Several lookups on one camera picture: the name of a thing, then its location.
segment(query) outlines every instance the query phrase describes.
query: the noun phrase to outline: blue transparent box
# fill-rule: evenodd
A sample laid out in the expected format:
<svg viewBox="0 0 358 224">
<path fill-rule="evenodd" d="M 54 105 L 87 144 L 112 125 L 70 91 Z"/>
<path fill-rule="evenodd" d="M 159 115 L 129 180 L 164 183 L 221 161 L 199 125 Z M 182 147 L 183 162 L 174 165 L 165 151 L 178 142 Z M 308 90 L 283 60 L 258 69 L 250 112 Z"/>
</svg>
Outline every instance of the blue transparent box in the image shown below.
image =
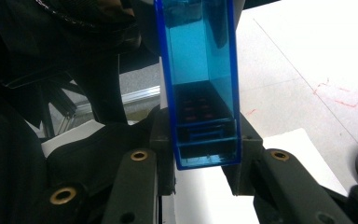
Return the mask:
<svg viewBox="0 0 358 224">
<path fill-rule="evenodd" d="M 156 0 L 179 170 L 241 161 L 232 0 Z"/>
</svg>

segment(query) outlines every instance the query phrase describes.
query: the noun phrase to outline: red stain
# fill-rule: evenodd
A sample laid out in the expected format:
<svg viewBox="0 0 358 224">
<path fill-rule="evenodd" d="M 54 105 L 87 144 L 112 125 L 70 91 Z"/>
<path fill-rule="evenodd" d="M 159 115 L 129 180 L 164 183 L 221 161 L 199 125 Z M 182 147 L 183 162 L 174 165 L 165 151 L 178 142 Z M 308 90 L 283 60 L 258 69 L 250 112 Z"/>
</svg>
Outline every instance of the red stain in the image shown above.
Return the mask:
<svg viewBox="0 0 358 224">
<path fill-rule="evenodd" d="M 329 81 L 330 80 L 327 79 L 325 83 L 320 83 L 313 91 L 313 94 L 350 108 L 355 108 L 358 106 L 357 91 L 351 91 L 341 87 L 332 86 L 329 84 Z M 338 99 L 331 98 L 330 95 L 335 95 L 336 97 L 338 96 Z"/>
<path fill-rule="evenodd" d="M 246 115 L 252 115 L 255 111 L 256 111 L 256 109 L 253 109 L 252 111 L 246 113 Z"/>
<path fill-rule="evenodd" d="M 350 90 L 347 90 L 347 89 L 344 89 L 344 88 L 338 88 L 339 90 L 341 91 L 350 91 Z"/>
<path fill-rule="evenodd" d="M 350 104 L 347 104 L 347 103 L 342 102 L 342 101 L 339 101 L 339 100 L 335 100 L 334 102 L 339 103 L 339 104 L 341 104 L 341 105 L 345 105 L 345 106 L 351 107 L 351 108 L 355 108 L 356 106 L 358 106 L 358 103 L 357 103 L 356 105 L 350 105 Z"/>
</svg>

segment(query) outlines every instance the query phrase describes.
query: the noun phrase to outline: brass insert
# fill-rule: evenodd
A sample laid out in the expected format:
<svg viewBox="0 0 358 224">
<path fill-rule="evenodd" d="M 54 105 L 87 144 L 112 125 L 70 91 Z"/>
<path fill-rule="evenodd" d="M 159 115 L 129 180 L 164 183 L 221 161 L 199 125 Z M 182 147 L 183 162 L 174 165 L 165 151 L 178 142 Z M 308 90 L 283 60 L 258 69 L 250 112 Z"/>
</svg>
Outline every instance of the brass insert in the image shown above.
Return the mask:
<svg viewBox="0 0 358 224">
<path fill-rule="evenodd" d="M 131 159 L 133 161 L 144 161 L 147 158 L 147 152 L 139 150 L 131 154 Z"/>
<path fill-rule="evenodd" d="M 50 197 L 50 202 L 52 204 L 65 204 L 70 202 L 76 196 L 76 189 L 72 187 L 65 187 L 62 189 L 57 189 Z"/>
<path fill-rule="evenodd" d="M 289 154 L 283 151 L 272 150 L 271 156 L 278 161 L 288 161 L 290 159 Z"/>
</svg>

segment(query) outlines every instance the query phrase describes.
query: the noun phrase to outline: screw hole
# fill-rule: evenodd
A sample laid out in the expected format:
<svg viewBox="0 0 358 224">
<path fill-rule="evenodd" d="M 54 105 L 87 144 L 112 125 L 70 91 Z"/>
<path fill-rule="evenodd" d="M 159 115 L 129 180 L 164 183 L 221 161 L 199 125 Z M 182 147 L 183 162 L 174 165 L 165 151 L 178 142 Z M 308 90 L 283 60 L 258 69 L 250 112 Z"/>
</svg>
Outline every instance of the screw hole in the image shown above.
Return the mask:
<svg viewBox="0 0 358 224">
<path fill-rule="evenodd" d="M 131 154 L 131 159 L 133 161 L 143 161 L 147 158 L 147 152 L 145 151 L 135 151 Z"/>
<path fill-rule="evenodd" d="M 68 198 L 70 195 L 71 195 L 71 192 L 69 192 L 69 191 L 63 191 L 63 192 L 57 194 L 56 199 L 58 199 L 58 200 L 66 199 L 66 198 Z"/>
<path fill-rule="evenodd" d="M 325 213 L 319 213 L 317 215 L 317 218 L 323 224 L 335 224 L 336 223 L 336 221 L 332 217 L 330 217 L 329 215 L 327 215 Z"/>
<path fill-rule="evenodd" d="M 278 161 L 287 161 L 289 160 L 289 155 L 285 152 L 282 152 L 282 151 L 271 151 L 271 155 L 272 157 L 275 159 L 275 160 L 278 160 Z"/>
<path fill-rule="evenodd" d="M 133 221 L 135 221 L 135 214 L 133 213 L 126 213 L 123 214 L 120 218 L 120 223 L 132 223 Z"/>
<path fill-rule="evenodd" d="M 278 158 L 281 158 L 281 159 L 284 159 L 284 158 L 286 158 L 286 155 L 284 155 L 283 153 L 281 153 L 281 152 L 275 152 L 275 154 L 274 154 L 276 157 L 278 157 Z"/>
<path fill-rule="evenodd" d="M 66 187 L 62 189 L 57 189 L 50 197 L 50 202 L 52 204 L 65 204 L 70 202 L 76 196 L 76 189 L 72 187 Z"/>
</svg>

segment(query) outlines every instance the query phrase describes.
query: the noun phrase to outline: translucent blue plastic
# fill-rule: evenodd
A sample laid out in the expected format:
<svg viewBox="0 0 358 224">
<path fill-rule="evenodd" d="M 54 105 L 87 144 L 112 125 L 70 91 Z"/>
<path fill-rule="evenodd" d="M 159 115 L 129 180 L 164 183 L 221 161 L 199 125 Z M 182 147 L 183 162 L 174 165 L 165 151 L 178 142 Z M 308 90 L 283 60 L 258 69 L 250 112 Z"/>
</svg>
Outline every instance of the translucent blue plastic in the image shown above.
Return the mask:
<svg viewBox="0 0 358 224">
<path fill-rule="evenodd" d="M 156 0 L 179 170 L 241 161 L 232 0 Z"/>
</svg>

